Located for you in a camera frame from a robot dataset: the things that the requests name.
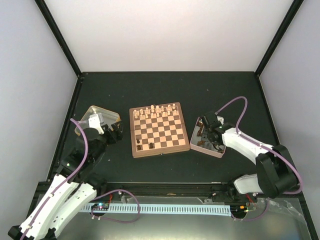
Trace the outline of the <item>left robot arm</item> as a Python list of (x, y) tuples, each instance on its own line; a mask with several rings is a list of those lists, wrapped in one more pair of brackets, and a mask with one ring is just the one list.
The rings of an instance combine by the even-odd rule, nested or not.
[(71, 122), (82, 140), (61, 162), (32, 213), (20, 225), (10, 228), (8, 235), (13, 240), (55, 240), (82, 207), (107, 195), (105, 180), (93, 173), (93, 168), (107, 146), (123, 138), (123, 123), (118, 120), (111, 125), (102, 124), (97, 116)]

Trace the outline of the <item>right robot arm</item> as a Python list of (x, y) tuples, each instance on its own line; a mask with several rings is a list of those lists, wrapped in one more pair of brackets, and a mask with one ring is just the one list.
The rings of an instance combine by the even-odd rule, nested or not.
[(208, 112), (200, 119), (211, 144), (237, 151), (256, 167), (255, 174), (240, 176), (228, 187), (230, 200), (238, 202), (248, 193), (264, 194), (274, 199), (281, 194), (293, 194), (300, 186), (298, 172), (285, 146), (260, 142), (241, 132), (237, 125), (221, 123), (214, 112)]

